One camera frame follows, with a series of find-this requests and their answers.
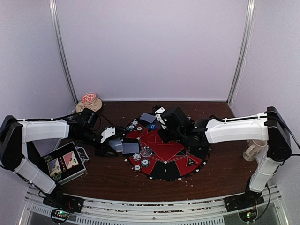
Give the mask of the blue playing card deck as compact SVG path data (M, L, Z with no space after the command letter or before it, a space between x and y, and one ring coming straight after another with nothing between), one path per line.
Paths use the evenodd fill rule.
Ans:
M115 138L115 139L109 140L108 144L117 153L123 152L123 143L120 138Z

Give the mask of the blue small blind button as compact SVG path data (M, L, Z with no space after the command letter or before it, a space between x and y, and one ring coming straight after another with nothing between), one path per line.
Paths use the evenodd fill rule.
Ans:
M154 124L154 123L149 124L149 125L148 125L148 129L149 129L149 130L155 130L155 129L157 129L157 125Z

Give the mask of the dealt card sector three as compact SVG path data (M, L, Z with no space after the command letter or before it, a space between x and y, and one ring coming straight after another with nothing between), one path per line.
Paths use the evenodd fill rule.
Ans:
M135 154L140 152L139 143L137 142L130 142L130 143L123 143L123 154Z

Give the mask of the dealt card sector five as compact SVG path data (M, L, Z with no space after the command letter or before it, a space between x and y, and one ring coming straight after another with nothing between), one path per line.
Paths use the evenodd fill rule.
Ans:
M143 120L147 123L153 123L156 120L156 117L154 115L148 114L148 113L143 113L140 116L140 120Z

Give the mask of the brown hundred chip sector two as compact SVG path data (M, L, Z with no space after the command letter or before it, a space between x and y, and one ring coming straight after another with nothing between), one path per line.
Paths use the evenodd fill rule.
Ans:
M139 172L139 171L141 170L140 165L135 165L135 166L133 167L133 170L134 170L135 172Z

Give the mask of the black triangle all-in marker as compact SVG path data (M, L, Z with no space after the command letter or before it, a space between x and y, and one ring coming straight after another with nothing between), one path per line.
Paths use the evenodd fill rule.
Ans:
M193 160L191 157L188 157L187 158L187 161L186 161L186 167L189 167L189 166L193 166L193 165L197 165L198 162Z

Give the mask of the clear acrylic dealer button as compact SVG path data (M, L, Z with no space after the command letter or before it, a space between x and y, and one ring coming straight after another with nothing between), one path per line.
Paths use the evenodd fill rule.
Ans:
M140 154L143 157L150 157L153 154L153 150L149 146L144 146L142 147Z

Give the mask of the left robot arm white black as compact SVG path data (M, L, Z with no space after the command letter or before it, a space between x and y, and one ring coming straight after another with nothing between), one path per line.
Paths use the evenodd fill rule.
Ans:
M51 119L16 119L9 115L0 127L0 165L34 185L43 194L44 203L71 209L72 203L61 186L85 174L84 162L89 159L80 155L75 142L94 147L98 156L116 156L109 141L127 133L111 123L97 134L93 127L101 118L90 109ZM71 142L42 156L35 144L50 139Z

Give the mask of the round red black poker mat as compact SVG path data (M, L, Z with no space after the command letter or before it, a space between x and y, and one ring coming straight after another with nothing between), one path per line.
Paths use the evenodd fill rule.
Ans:
M160 128L156 122L153 123L157 125L157 129L149 130L148 125L152 123L147 123L140 120L140 118L135 118L133 120L137 120L138 125L132 132L127 130L128 133L122 138L122 143L139 143L140 151L142 147L149 146L152 148L153 154L150 157L142 156L140 161L134 161L132 159L134 154L124 154L126 156L124 161L132 170L135 165L140 165L141 170L139 173L151 180L175 181L198 173L207 164L210 157L210 147L186 148L173 140L169 143L164 143L158 134ZM142 127L142 131L137 131L138 127ZM197 161L198 164L186 167L188 157ZM148 167L141 166L141 161L144 158L150 161Z

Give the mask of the round wooden plate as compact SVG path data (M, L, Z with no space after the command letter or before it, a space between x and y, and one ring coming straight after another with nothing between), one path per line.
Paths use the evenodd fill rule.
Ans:
M94 112L99 111L102 108L102 101L99 98L96 98L96 100L92 103L85 103L83 101L80 101L76 107L75 107L75 111L77 113L82 112L85 108L90 109Z

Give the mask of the red white patterned bowl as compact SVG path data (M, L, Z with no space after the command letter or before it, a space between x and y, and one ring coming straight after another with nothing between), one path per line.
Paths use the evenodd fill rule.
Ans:
M97 94L94 92L89 92L81 97L81 102L84 104L93 104L97 99Z

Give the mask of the cream ceramic mug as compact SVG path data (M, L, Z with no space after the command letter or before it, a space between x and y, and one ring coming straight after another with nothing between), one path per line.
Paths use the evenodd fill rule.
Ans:
M256 156L267 147L267 141L263 140L248 140L247 149L243 152L243 158L252 162Z

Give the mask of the front aluminium rail base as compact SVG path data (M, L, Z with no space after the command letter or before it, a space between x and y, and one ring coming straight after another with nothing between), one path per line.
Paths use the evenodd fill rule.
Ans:
M255 225L289 225L289 216L276 185L264 190L264 202L252 208L228 211L224 197L170 202L127 202L83 199L81 212L67 225L246 225L248 211L257 210Z

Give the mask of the aluminium frame post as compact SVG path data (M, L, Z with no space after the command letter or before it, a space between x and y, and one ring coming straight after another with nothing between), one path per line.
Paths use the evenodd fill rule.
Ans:
M233 105L233 102L236 98L238 88L241 82L243 69L246 63L246 54L250 44L250 39L253 31L253 24L254 24L254 16L255 16L255 5L256 0L249 0L247 6L247 13L244 25L244 31L240 46L240 52L237 60L237 64L234 71L234 76L231 84L231 88L227 98L227 104L229 106Z
M62 35L61 35L61 30L60 30L60 23L59 23L59 16L58 16L58 11L57 11L57 3L55 0L49 0L49 7L50 7L50 13L51 13L51 18L53 22L53 27L55 31L55 36L56 36L56 42L58 46L58 51L59 51L59 57L63 69L63 74L67 82L68 89L70 91L72 101L76 105L78 103L78 98L75 92L75 88L73 85L73 81L71 78L71 74L69 71L68 67L68 62L65 54L65 49L63 45L63 40L62 40Z

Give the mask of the left aluminium frame post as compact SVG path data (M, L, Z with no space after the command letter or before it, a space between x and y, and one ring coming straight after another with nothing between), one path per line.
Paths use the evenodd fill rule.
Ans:
M55 0L49 0L49 7L50 7L50 13L51 13L51 18L53 22L53 27L55 31L55 36L56 36L56 42L58 46L58 51L59 51L59 57L63 69L63 74L67 82L68 89L70 91L72 101L76 105L78 103L78 98L75 92L75 88L73 85L73 81L71 78L71 74L69 71L68 67L68 62L65 54L65 49L63 45L63 40L62 40L62 35L61 35L61 30L60 30L60 23L59 23L59 16L58 16L58 11L57 11L57 3Z

